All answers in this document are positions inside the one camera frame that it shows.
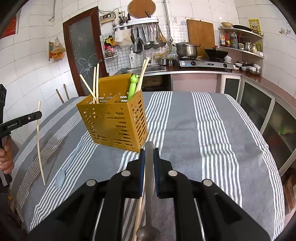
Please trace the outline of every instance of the human hand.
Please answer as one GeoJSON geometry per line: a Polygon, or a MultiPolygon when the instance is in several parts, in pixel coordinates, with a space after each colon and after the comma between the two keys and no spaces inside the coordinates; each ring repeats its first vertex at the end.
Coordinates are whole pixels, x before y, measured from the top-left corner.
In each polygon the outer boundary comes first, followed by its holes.
{"type": "Polygon", "coordinates": [[[11,142],[11,136],[8,136],[4,149],[0,148],[0,170],[2,170],[4,174],[10,174],[15,166],[15,164],[13,163],[11,142]]]}

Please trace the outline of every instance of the gray tablecloth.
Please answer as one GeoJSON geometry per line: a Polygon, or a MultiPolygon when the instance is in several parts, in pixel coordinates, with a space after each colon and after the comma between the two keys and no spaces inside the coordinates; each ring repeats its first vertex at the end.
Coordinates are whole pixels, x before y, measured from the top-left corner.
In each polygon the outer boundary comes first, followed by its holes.
{"type": "MultiPolygon", "coordinates": [[[[41,124],[46,186],[38,164],[36,131],[15,157],[12,193],[28,230],[88,179],[110,179],[138,157],[94,143],[76,107],[80,100],[67,101],[41,124]],[[62,188],[56,189],[57,172],[72,159],[62,188]]],[[[268,145],[245,111],[230,96],[216,93],[146,92],[143,100],[147,140],[159,148],[161,158],[190,179],[213,180],[275,239],[284,224],[281,180],[268,145]]],[[[154,196],[153,202],[153,222],[161,230],[161,240],[175,240],[173,201],[154,196]]],[[[135,207],[135,200],[126,200],[123,240],[132,237],[135,207]]]]}

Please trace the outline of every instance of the wooden bowl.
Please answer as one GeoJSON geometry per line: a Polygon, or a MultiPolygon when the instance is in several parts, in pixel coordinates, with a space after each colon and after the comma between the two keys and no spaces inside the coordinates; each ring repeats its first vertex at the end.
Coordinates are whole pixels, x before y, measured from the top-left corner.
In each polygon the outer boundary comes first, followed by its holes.
{"type": "Polygon", "coordinates": [[[221,24],[225,28],[231,28],[232,27],[232,23],[221,23],[221,24]]]}

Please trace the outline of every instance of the sink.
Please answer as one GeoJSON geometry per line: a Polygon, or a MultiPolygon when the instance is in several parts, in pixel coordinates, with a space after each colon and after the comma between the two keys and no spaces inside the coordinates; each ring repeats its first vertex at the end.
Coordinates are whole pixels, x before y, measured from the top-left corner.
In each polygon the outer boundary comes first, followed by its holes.
{"type": "MultiPolygon", "coordinates": [[[[133,68],[133,69],[122,69],[122,70],[119,70],[115,75],[131,74],[131,73],[140,75],[141,71],[142,71],[142,67],[133,68]]],[[[165,71],[165,67],[162,65],[150,65],[150,66],[147,66],[145,73],[163,72],[163,71],[165,71]]]]}

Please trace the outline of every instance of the brown door frame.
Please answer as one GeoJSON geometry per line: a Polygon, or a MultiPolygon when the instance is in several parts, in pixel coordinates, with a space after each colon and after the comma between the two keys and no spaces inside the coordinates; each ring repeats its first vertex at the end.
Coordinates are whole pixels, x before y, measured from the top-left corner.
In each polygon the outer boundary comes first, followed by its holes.
{"type": "Polygon", "coordinates": [[[107,71],[106,71],[106,66],[105,66],[105,61],[103,58],[103,52],[102,52],[102,46],[101,46],[101,41],[100,41],[100,35],[101,35],[101,29],[100,29],[100,22],[99,22],[99,11],[98,7],[91,8],[85,12],[82,12],[66,22],[63,23],[63,29],[64,29],[64,39],[65,39],[65,45],[66,45],[66,51],[67,51],[67,56],[68,56],[68,61],[72,73],[72,77],[74,80],[74,84],[77,90],[77,93],[79,96],[85,96],[85,92],[82,88],[79,73],[77,70],[75,58],[74,58],[74,53],[73,53],[73,48],[72,48],[72,43],[71,43],[71,37],[70,37],[70,26],[77,21],[84,19],[88,16],[91,17],[91,26],[92,26],[92,31],[93,31],[93,36],[94,36],[94,44],[96,47],[96,53],[98,56],[98,59],[102,60],[99,71],[100,71],[100,76],[106,77],[107,71]]]}

